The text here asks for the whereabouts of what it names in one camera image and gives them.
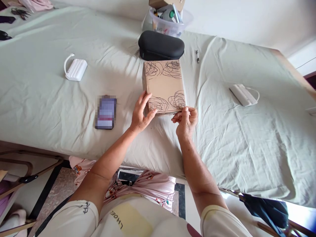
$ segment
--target cardboard box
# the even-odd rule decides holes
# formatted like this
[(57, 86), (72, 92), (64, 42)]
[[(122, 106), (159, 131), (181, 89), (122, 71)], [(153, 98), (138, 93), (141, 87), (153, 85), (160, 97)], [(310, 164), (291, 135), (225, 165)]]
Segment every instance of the cardboard box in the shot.
[(146, 61), (143, 68), (143, 87), (152, 93), (146, 113), (157, 108), (156, 115), (169, 115), (182, 111), (185, 97), (179, 60)]
[(173, 4), (178, 11), (182, 11), (185, 0), (149, 0), (149, 5), (155, 9), (162, 8), (168, 4)]

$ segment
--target pink cloth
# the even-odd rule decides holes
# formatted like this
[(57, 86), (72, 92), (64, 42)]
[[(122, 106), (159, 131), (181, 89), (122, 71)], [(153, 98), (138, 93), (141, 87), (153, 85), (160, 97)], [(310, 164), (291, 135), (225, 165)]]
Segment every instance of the pink cloth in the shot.
[(41, 12), (44, 10), (50, 10), (54, 7), (50, 0), (19, 0), (17, 2), (9, 2), (10, 6), (25, 6), (28, 9), (32, 9), (36, 12)]
[[(4, 193), (5, 191), (7, 191), (10, 188), (10, 183), (8, 181), (2, 180), (0, 182), (0, 194)], [(0, 216), (2, 215), (2, 213), (4, 212), (4, 210), (6, 209), (8, 203), (9, 203), (9, 199), (11, 197), (11, 194), (6, 195), (4, 198), (2, 198), (0, 200)]]
[[(76, 171), (75, 185), (79, 186), (96, 161), (84, 160), (78, 157), (69, 157), (70, 166)], [(123, 185), (118, 179), (118, 174), (112, 177), (107, 192), (104, 195), (104, 204), (124, 196), (138, 193), (156, 201), (160, 206), (172, 212), (175, 178), (145, 170), (132, 186)]]

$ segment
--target hand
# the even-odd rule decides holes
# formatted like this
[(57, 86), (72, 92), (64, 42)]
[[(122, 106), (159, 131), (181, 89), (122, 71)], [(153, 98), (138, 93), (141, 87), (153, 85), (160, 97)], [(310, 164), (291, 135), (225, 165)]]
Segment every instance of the hand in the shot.
[(129, 127), (133, 132), (140, 133), (143, 131), (151, 120), (155, 117), (157, 109), (150, 111), (147, 117), (144, 116), (144, 108), (152, 93), (146, 94), (144, 91), (138, 98), (133, 111), (132, 123)]
[(176, 133), (179, 140), (192, 139), (192, 133), (198, 123), (198, 112), (195, 108), (184, 107), (182, 112), (178, 112), (171, 119), (173, 123), (178, 122)]

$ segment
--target plastic storage container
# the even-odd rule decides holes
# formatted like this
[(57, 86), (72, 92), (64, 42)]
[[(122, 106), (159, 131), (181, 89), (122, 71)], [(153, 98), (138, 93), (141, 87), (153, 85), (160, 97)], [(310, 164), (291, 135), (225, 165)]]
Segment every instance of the plastic storage container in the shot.
[(179, 38), (184, 29), (191, 24), (193, 16), (186, 10), (183, 10), (182, 21), (183, 23), (170, 22), (154, 15), (154, 9), (149, 10), (149, 15), (152, 18), (153, 31)]

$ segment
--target mattress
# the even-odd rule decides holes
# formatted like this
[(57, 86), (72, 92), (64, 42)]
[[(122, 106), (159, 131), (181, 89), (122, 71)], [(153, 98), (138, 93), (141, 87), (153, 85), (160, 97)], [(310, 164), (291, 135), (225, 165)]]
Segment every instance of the mattress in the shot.
[[(56, 7), (0, 24), (13, 37), (0, 41), (0, 140), (98, 159), (129, 127), (143, 90), (141, 23)], [(316, 122), (305, 111), (316, 106), (311, 96), (270, 49), (190, 32), (181, 39), (185, 98), (199, 112), (194, 142), (218, 186), (316, 207)], [(80, 82), (65, 78), (71, 53), (88, 63)], [(259, 91), (258, 104), (239, 105), (228, 89), (236, 83)], [(102, 95), (117, 98), (112, 130), (94, 128)], [(185, 178), (175, 130), (171, 116), (154, 118), (123, 165)]]

